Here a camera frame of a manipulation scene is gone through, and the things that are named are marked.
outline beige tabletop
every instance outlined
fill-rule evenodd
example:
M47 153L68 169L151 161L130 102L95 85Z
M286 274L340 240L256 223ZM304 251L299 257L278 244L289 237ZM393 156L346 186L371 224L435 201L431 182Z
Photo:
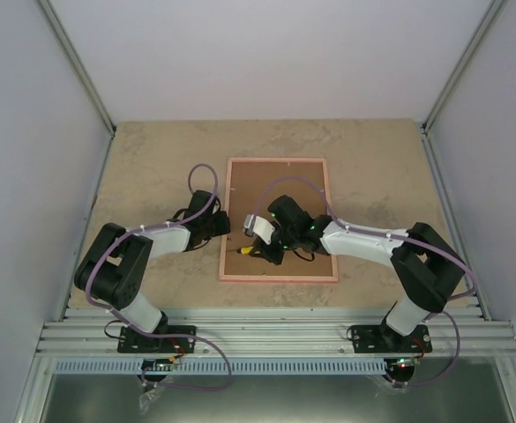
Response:
M383 228L423 221L447 239L412 121L125 122L116 131L85 249L105 223L150 225L186 207L187 174L199 162L216 169L223 198L228 158L242 156L324 157L340 217ZM212 189L205 169L193 181ZM220 246L215 239L198 251L151 260L142 292L160 308L381 307L404 295L393 270L353 257L338 257L334 284L220 282ZM74 290L70 307L89 307L82 292Z

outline vented grille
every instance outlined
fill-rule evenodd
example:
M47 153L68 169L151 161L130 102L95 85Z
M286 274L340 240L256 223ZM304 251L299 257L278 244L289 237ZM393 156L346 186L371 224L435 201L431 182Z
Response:
M61 359L59 375L137 375L142 359ZM383 359L232 359L234 375L382 375ZM183 359L174 375L225 375L221 359ZM155 367L154 374L169 373L168 367Z

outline brown board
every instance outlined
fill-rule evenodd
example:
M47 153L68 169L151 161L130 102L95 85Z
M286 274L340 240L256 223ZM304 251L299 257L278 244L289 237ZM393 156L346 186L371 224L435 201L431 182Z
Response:
M252 214L264 189L285 176L301 176L325 192L330 202L328 172L325 159L320 158L231 158L228 161L225 210L230 217L232 232L222 238L219 278L240 282L307 282L338 281L336 258L316 255L305 262L287 253L279 266L266 260L236 252L253 243L243 233L243 222ZM281 195L293 197L312 218L326 214L324 201L314 189L299 181L284 181L273 187L258 210L258 216L270 218L268 205Z

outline white backdrop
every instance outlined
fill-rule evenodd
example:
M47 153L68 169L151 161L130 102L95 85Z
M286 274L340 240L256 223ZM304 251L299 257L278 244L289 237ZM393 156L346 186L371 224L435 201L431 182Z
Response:
M59 317L107 145L34 0L0 0L1 423Z
M516 2L506 5L434 132L491 312L516 329Z
M55 0L114 121L430 112L490 0Z

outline purple cable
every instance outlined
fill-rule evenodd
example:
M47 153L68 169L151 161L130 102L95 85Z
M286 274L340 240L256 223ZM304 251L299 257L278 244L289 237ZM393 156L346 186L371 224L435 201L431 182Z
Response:
M336 216L336 213L334 213L330 203L328 203L328 200L326 199L324 191L319 189L313 182L311 182L308 179L303 178L301 176L285 176L285 177L276 179L275 181L271 182L267 186L267 188L265 188L264 192L259 197L258 203L256 204L256 208L254 209L254 214L253 214L254 218L251 220L250 229L253 229L254 224L256 223L255 217L258 216L259 207L264 202L265 196L269 193L269 191L271 191L271 189L275 185L277 185L278 183L284 182L284 181L304 182L307 185L309 185L311 188L313 188L315 191L317 191L317 194L325 202L326 210L328 211L328 214L332 217L333 222L336 225L338 225L339 227L341 227L342 229L344 229L346 232L354 232L356 234L362 234L362 235L368 235L368 236L377 236L378 238L385 238L385 239L387 239L387 232L385 232L385 231L373 231L373 230L370 230L370 229L365 229L365 228L357 227L357 226L353 226L353 225L344 225L340 221L340 219ZM423 249L427 249L428 251L436 253L436 254L442 256L443 258L445 258L446 260L449 260L452 263L454 263L456 266L458 266L460 269L462 269L469 276L469 278L473 282L473 285L471 286L471 288L468 288L468 290L466 292L464 292L464 293L459 293L457 295L451 296L448 301L458 300L460 298L464 298L464 297L468 297L470 295L474 295L475 292L477 291L477 286L478 286L477 275L475 275L475 273L471 269L469 269L466 266L466 264L463 263L457 257L452 256L450 253L448 253L446 251L443 251L442 249L436 248L433 245L430 245L430 244L428 244L426 242L418 241L418 240L415 240L413 238L409 238L409 237L404 236L404 235L389 234L389 238L391 238L392 240L396 240L396 241L408 242L410 244L416 245L418 247L422 247Z
M178 222L167 222L167 223L162 223L162 224L152 225L152 226L146 226L146 227L142 227L141 226L139 228L132 229L132 230L126 232L125 234L123 234L122 236L116 238L115 241L110 245L110 247L108 247L107 251L105 251L105 253L101 256L99 261L93 267L93 270L91 271L91 274L89 275L89 279L87 280L87 283L86 283L85 296L86 296L86 299L89 302L89 304L92 304L92 305L94 305L96 307L104 308L106 310L110 310L111 313L116 318L120 319L125 324L128 324L136 332L138 332L140 335L143 335L145 337L149 337L149 338L163 338L163 339L166 339L166 338L173 338L173 339L176 339L176 338L193 338L193 339L196 339L198 341L204 342L207 345L210 345L214 350L216 350L216 352L224 359L224 362L226 363L226 366L227 366L227 369L228 369L228 379L227 379L226 382L224 382L220 386L210 387L210 388L198 387L198 386L190 386L190 385L181 385L181 384L174 384L174 383L166 383L166 382L162 382L161 385L167 386L169 388L178 388L180 390L217 391L217 390L224 390L224 389L228 388L232 384L232 382L233 382L233 374L232 374L232 366L230 365L230 361L228 361L228 358L227 358L226 354L215 343L209 341L208 339L205 339L205 338L202 338L202 337L197 337L195 335L182 335L182 334L161 335L161 334L154 334L154 333L150 333L150 332L144 332L139 327L134 326L133 324L131 324L117 310L114 310L112 307L110 307L110 305L103 304L101 302L95 301L91 297L91 286L93 285L93 281L94 281L95 277L97 276L97 273L99 272L99 269L107 261L107 259L110 256L110 254L126 238L128 238L129 236L132 236L134 234L140 234L140 233L145 232L145 231L153 231L153 230L158 230L158 229L165 229L167 227L179 226L179 225L182 225L184 223L190 222L191 220L194 220L194 219L198 218L201 214L203 214L205 212L206 209L208 209L211 206L211 204L214 203L214 199L216 198L216 194L217 194L217 191L218 191L218 188L219 188L219 177L216 174L216 171L211 166L209 166L209 165L207 165L205 163L197 164L189 172L189 177L188 177L188 180L187 180L187 184L189 185L189 191L191 193L193 193L193 189L192 189L192 186L191 186L191 177L192 177L193 173L195 172L195 170L197 170L199 167L206 167L207 169L209 169L213 173L213 178L214 178L213 194L211 195L209 200L206 202L205 206L200 211L198 211L197 213L193 214L192 216L190 216L187 219L183 219L183 220L180 220Z
M452 361L450 361L450 364L448 367L439 375L432 377L428 381L422 381L422 382L398 382L394 381L391 376L387 373L385 375L385 379L393 384L393 386L398 386L400 388L405 386L427 386L434 382L439 381L440 379L443 379L447 375L449 375L453 368L455 367L456 363L458 362L458 358L460 357L460 349L461 349L461 336L460 336L460 328L458 327L458 324L453 320L453 316L449 314L447 311L442 312L443 315L446 315L451 321L453 325L453 329L455 330L455 339L456 339L456 346L455 346L455 354L453 355Z

